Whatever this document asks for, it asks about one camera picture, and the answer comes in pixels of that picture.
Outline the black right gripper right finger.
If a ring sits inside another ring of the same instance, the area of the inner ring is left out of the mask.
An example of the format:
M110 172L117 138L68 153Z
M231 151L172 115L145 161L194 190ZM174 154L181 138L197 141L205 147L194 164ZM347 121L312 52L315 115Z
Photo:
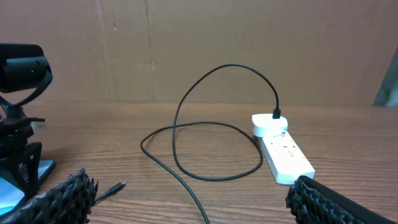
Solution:
M304 175L290 186L285 202L297 223L394 224Z

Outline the Samsung Galaxy smartphone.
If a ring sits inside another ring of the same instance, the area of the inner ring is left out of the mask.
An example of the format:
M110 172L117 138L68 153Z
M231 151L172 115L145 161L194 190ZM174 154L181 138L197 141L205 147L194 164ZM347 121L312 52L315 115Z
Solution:
M55 168L54 160L40 160L37 169L39 185L50 175ZM24 192L1 178L1 217L13 211L27 201Z

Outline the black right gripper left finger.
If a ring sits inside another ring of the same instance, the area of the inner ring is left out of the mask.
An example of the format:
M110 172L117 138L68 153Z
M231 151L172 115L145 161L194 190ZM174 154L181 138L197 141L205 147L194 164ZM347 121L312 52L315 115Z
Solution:
M86 224L98 183L85 169L1 219L1 224Z

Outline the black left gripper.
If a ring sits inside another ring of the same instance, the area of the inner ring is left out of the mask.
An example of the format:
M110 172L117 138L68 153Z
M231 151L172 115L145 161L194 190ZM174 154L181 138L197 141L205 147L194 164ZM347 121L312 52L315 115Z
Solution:
M1 177L21 190L24 200L28 200L39 191L42 143L26 145L27 139L34 134L32 125L44 123L45 119L26 116L21 106L1 104L1 108L6 115L1 118L1 155L6 156L1 159Z

